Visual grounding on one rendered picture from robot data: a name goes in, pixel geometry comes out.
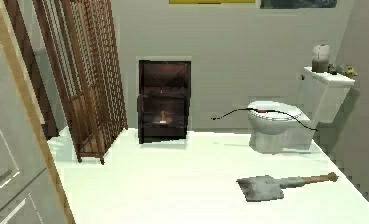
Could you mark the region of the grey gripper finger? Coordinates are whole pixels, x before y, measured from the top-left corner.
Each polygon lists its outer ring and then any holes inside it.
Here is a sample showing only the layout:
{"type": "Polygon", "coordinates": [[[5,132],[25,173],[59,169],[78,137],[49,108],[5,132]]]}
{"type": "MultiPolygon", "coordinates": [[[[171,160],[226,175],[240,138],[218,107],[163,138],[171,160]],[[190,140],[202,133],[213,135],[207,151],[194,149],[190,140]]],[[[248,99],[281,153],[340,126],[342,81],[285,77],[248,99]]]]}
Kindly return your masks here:
{"type": "Polygon", "coordinates": [[[312,131],[318,131],[318,129],[316,129],[316,128],[310,128],[310,127],[306,126],[305,124],[303,124],[300,120],[298,120],[296,118],[296,116],[293,116],[293,115],[291,115],[289,113],[286,113],[286,112],[283,112],[283,111],[274,110],[274,109],[264,109],[263,110],[263,109],[256,109],[256,108],[250,108],[250,107],[248,107],[248,108],[239,108],[239,109],[234,109],[234,110],[232,110],[232,111],[230,111],[230,112],[222,115],[221,117],[211,117],[210,119],[211,120],[222,119],[222,118],[224,118],[224,117],[226,117],[226,116],[228,116],[228,115],[230,115],[230,114],[232,114],[234,112],[237,112],[237,111],[254,111],[254,112],[257,112],[257,113],[270,113],[270,112],[280,113],[280,114],[287,115],[288,117],[291,117],[293,120],[296,120],[304,128],[307,128],[307,129],[312,130],[312,131]]]}

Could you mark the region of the white toilet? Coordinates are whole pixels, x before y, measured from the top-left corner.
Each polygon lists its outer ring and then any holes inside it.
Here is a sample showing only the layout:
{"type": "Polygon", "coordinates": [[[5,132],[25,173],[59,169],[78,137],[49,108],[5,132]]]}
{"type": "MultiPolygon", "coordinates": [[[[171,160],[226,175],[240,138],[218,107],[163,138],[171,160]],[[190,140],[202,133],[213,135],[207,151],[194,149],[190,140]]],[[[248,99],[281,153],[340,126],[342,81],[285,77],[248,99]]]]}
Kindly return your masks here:
{"type": "Polygon", "coordinates": [[[297,72],[295,102],[255,100],[248,105],[253,133],[250,146],[257,152],[308,151],[319,123],[332,123],[355,80],[336,73],[297,72]]]}

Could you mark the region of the dark brown open cabinet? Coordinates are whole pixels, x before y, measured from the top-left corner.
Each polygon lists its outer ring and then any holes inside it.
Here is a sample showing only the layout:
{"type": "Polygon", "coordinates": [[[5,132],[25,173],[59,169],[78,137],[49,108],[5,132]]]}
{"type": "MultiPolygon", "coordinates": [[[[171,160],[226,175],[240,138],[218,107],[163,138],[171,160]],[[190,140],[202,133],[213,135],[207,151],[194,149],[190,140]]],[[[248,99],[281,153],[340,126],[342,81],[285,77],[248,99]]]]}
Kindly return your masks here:
{"type": "Polygon", "coordinates": [[[185,139],[191,97],[190,61],[139,61],[138,139],[152,143],[185,139]],[[166,111],[170,125],[153,124],[166,111]]]}

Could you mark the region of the small pale brush in cabinet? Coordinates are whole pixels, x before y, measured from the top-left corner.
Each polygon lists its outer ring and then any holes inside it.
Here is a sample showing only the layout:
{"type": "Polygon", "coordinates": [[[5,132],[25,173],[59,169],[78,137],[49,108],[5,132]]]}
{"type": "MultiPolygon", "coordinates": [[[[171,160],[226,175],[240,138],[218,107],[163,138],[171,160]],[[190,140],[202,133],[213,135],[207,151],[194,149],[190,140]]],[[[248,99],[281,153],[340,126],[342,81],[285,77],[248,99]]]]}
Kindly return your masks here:
{"type": "Polygon", "coordinates": [[[153,124],[170,125],[172,122],[172,117],[166,111],[161,111],[160,115],[154,119],[153,124]]]}

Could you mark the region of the grey white candle jar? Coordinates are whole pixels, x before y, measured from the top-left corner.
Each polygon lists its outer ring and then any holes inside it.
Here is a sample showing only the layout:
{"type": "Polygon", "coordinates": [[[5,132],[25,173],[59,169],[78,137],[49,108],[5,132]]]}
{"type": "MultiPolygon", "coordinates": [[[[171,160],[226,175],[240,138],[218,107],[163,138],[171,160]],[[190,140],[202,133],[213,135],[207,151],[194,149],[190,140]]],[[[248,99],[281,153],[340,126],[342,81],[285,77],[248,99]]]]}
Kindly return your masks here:
{"type": "Polygon", "coordinates": [[[330,58],[330,46],[328,44],[318,44],[312,50],[312,71],[324,73],[328,71],[330,58]]]}

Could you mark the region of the yellow framed picture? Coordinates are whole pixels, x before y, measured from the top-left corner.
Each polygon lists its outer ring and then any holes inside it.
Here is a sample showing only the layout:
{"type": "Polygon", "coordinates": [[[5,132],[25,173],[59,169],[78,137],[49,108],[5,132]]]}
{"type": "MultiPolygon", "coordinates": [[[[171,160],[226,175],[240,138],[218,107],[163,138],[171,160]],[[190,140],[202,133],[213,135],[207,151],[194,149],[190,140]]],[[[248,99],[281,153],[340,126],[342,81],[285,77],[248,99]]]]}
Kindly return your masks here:
{"type": "Polygon", "coordinates": [[[258,0],[168,0],[169,4],[255,4],[257,1],[258,0]]]}

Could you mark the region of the small yellow green object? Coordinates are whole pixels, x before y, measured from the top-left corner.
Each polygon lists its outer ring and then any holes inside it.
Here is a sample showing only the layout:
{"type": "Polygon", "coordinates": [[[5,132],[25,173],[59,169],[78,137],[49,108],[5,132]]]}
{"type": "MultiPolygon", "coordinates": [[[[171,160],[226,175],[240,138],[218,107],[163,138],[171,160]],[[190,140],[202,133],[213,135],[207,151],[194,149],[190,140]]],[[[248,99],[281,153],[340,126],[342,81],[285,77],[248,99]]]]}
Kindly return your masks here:
{"type": "Polygon", "coordinates": [[[357,72],[352,66],[347,65],[346,68],[344,69],[344,75],[348,78],[353,78],[357,76],[357,72]]]}

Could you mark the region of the dark framed picture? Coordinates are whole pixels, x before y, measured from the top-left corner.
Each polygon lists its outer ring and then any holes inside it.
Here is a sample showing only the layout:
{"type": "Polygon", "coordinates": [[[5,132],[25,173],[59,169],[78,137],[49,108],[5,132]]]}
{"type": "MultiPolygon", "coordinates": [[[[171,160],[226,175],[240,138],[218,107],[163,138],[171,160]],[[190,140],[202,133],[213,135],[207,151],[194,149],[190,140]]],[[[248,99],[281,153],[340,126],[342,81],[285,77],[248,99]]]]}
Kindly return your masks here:
{"type": "Polygon", "coordinates": [[[338,0],[261,0],[261,9],[335,8],[338,0]]]}

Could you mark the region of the brown wooden lattice rack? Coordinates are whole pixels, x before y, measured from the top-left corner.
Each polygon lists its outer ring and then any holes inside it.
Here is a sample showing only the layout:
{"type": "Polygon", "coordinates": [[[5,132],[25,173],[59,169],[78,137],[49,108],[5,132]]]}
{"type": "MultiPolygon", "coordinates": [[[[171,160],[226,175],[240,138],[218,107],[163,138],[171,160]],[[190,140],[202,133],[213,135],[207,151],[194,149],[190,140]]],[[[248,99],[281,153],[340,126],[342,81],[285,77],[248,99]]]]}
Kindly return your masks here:
{"type": "Polygon", "coordinates": [[[78,161],[128,128],[111,0],[32,0],[78,161]]]}

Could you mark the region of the dark brown wooden shelf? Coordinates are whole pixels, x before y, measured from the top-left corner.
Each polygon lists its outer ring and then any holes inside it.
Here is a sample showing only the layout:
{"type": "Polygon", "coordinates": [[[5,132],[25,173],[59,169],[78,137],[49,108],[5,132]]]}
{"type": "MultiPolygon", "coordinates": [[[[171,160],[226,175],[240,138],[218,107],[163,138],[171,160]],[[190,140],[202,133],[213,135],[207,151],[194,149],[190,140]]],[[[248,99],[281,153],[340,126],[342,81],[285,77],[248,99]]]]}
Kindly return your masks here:
{"type": "Polygon", "coordinates": [[[41,126],[44,136],[47,140],[50,140],[52,137],[57,137],[59,135],[59,131],[44,87],[44,83],[41,78],[39,66],[35,59],[34,50],[32,44],[30,43],[24,18],[19,8],[19,2],[18,0],[3,0],[3,2],[7,9],[14,34],[18,41],[21,56],[23,57],[26,69],[28,71],[36,101],[39,105],[39,109],[43,118],[41,126]]]}

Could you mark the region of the grey room door wooden frame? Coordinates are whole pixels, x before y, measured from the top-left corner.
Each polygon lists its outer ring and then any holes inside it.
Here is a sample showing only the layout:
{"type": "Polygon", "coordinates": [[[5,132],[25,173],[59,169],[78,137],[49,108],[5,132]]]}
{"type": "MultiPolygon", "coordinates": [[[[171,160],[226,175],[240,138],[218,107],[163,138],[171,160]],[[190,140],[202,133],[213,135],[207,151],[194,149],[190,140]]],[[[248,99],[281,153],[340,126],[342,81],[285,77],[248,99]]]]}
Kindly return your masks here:
{"type": "Polygon", "coordinates": [[[76,224],[0,0],[0,224],[76,224]]]}

